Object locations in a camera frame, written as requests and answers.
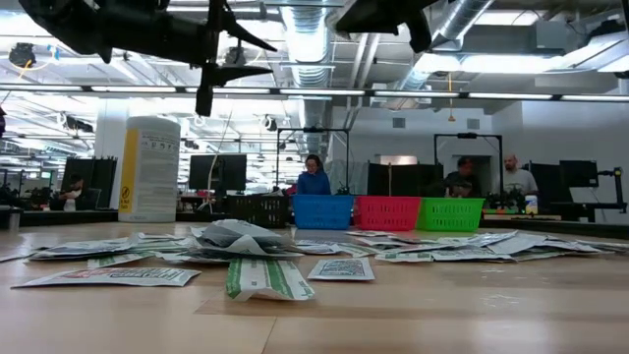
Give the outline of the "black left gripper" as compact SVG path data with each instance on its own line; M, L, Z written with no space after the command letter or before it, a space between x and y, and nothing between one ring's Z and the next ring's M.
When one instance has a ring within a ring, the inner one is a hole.
M188 63L201 68L197 90L196 112L211 113L213 88L244 77L271 74L262 67L218 67L217 50L220 33L225 30L258 48L277 49L256 37L237 23L225 0L208 0L207 18L203 22L169 13L169 0L106 0L96 11L103 42L133 52Z

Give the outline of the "long ceiling light strip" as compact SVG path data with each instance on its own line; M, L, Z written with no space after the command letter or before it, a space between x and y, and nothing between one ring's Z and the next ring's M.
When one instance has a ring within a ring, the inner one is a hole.
M39 92L81 92L84 91L80 86L57 86L57 85L15 85L0 84L0 90L6 91L39 91Z
M560 100L570 102L629 103L629 95L564 94L560 97Z
M459 98L485 100L553 100L548 93L460 92Z
M434 91L434 90L374 90L373 96L379 97L402 97L402 98L457 98L460 92L456 91Z

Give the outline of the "white wipes canister yellow label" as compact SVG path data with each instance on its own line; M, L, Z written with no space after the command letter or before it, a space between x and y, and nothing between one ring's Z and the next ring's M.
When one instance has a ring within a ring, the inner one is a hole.
M173 222L176 219L181 126L156 116L131 117L121 170L118 219Z

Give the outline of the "person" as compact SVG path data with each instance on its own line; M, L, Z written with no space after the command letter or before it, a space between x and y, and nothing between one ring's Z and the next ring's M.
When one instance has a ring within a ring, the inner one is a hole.
M324 172L320 158L315 154L308 155L305 166L306 170L298 177L297 193L299 195L330 195L329 178Z
M99 193L85 185L84 178L79 174L70 176L69 189L62 191L49 203L51 210L78 211L94 210L97 206Z
M531 172L521 169L515 154L508 154L503 160L503 190L517 191L521 195L535 195L539 189L535 177Z
M451 198L480 198L481 183L474 172L474 162L469 156L462 156L457 161L457 170L449 173L443 180L445 196Z

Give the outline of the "grey fabric cover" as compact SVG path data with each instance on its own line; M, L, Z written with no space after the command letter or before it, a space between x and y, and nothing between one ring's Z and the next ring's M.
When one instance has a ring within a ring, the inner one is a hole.
M324 170L329 178L333 194L344 187L347 187L353 195L365 195L368 192L369 164L367 162L347 162L336 159L325 162Z

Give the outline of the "black partition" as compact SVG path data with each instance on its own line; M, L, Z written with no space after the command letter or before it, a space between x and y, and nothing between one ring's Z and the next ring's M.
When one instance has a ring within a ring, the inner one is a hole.
M368 195L392 197L442 197L443 166L410 164L369 166Z

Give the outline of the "blue slotted plastic basket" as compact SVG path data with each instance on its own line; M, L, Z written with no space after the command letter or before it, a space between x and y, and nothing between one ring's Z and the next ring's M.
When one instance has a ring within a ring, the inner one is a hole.
M346 230L350 226L354 197L350 195L295 195L295 224L300 229Z

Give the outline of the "black standing panels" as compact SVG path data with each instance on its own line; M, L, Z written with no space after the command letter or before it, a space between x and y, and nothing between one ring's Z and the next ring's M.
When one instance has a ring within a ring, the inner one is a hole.
M67 192L73 184L73 176L83 180L81 197L86 209L109 208L117 167L115 157L68 158L65 163L61 190Z

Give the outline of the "red slotted plastic basket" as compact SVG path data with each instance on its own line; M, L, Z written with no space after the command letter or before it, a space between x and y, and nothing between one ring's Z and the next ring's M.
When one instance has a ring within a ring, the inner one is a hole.
M354 224L368 231L409 231L415 228L420 197L357 196Z

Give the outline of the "black ceiling device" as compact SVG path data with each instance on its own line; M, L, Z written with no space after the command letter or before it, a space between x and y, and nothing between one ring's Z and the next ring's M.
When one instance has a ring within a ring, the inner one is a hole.
M18 42L10 50L8 59L11 64L20 68L31 68L36 64L36 56L33 52L33 44Z

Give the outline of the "wooden board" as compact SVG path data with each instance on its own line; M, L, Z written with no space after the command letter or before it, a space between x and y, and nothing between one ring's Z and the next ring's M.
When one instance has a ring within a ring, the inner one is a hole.
M541 215L541 214L512 214L512 213L495 213L484 214L483 220L537 220L537 221L562 221L561 215Z

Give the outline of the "white packet navy print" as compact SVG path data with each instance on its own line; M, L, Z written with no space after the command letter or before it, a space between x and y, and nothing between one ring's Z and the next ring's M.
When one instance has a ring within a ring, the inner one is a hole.
M68 242L52 248L38 251L30 260L48 261L63 259L84 259L98 256L110 256L129 251L137 246L140 239L136 236L120 239Z

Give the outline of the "long plain white packet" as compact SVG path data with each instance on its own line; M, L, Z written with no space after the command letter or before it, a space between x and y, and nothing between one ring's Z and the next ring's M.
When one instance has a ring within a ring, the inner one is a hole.
M514 255L541 246L546 240L547 237L544 235L518 232L511 238L487 245L486 247L498 255Z

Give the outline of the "grey cup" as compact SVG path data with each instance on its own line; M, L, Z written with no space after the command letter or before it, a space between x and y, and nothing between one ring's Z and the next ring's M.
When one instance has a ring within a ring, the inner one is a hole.
M22 208L11 206L7 209L6 229L10 231L18 231L21 224L21 218L24 214Z

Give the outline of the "black rig frame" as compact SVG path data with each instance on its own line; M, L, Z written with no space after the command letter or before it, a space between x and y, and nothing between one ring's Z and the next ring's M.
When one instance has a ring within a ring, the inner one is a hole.
M498 156L499 156L499 160L498 162L499 167L498 167L498 172L499 172L499 182L498 182L498 187L500 188L500 196L503 197L504 195L504 188L503 188L503 182L504 182L504 173L503 173L503 157L504 157L504 149L503 149L503 138L501 135L495 135L495 134L477 134L477 133L451 133L451 134L434 134L433 138L432 138L432 147L433 147L433 163L435 165L439 165L441 164L438 160L438 147L437 147L437 142L439 138L456 138L458 140L475 140L478 138L483 138L486 143L488 143L488 138L494 138L497 140L498 142Z
M346 128L323 128L317 126L310 126L306 128L278 128L276 131L275 140L275 186L279 186L279 158L282 145L291 139L295 133L305 134L324 134L324 133L343 133L345 140L341 140L345 144L346 148L346 160L345 160L345 183L340 188L342 195L350 195L350 178L349 178L349 163L350 163L350 130Z

